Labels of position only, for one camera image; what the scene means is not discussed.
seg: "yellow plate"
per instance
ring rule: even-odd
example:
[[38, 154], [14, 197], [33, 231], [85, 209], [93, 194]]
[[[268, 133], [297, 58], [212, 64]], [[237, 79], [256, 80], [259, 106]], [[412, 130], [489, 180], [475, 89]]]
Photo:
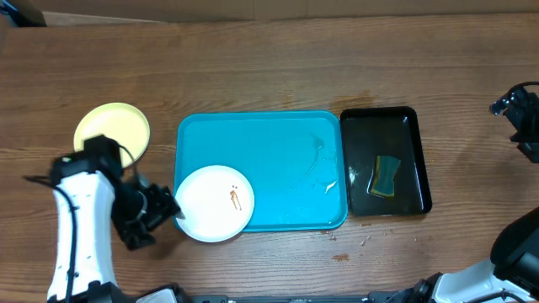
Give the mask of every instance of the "yellow plate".
[[[146, 116], [132, 105], [104, 104], [86, 114], [78, 124], [73, 139], [75, 151], [83, 149], [85, 139], [98, 135], [105, 135], [125, 146], [136, 161], [150, 141], [150, 125]], [[122, 167], [133, 163], [124, 150], [121, 150], [120, 155]]]

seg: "black tray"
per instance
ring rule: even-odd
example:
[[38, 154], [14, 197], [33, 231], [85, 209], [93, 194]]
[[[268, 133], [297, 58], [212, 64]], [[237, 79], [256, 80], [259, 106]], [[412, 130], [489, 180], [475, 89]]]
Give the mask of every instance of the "black tray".
[[[432, 208], [418, 117], [408, 106], [346, 109], [340, 115], [344, 169], [354, 215], [417, 215]], [[376, 156], [400, 159], [395, 195], [369, 194]]]

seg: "sponge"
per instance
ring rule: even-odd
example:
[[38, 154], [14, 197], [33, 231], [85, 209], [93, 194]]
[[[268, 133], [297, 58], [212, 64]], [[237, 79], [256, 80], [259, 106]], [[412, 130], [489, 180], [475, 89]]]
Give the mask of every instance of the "sponge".
[[401, 161], [392, 156], [377, 156], [374, 179], [369, 189], [370, 194], [383, 198], [395, 196], [395, 174]]

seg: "wooden table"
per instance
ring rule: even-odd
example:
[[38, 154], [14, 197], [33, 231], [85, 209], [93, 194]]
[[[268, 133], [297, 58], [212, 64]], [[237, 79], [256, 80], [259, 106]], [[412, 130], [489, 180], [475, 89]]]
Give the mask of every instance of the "wooden table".
[[[337, 295], [398, 290], [488, 258], [539, 205], [539, 167], [488, 106], [539, 78], [539, 15], [325, 19], [13, 29], [0, 57], [0, 300], [41, 302], [56, 257], [51, 191], [21, 179], [72, 149], [94, 107], [126, 102], [152, 126], [140, 170], [173, 184], [176, 130], [197, 112], [409, 105], [434, 201], [424, 217], [350, 216], [320, 231], [204, 244], [172, 223], [128, 252], [120, 287], [178, 282], [191, 294]], [[362, 247], [367, 236], [371, 240]]]

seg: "blue object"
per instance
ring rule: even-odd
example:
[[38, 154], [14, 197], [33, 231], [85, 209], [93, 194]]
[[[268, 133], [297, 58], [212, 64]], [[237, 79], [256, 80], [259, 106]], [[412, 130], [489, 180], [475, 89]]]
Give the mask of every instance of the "blue object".
[[339, 120], [328, 111], [192, 114], [178, 128], [174, 194], [210, 165], [251, 183], [243, 231], [327, 230], [348, 215]]

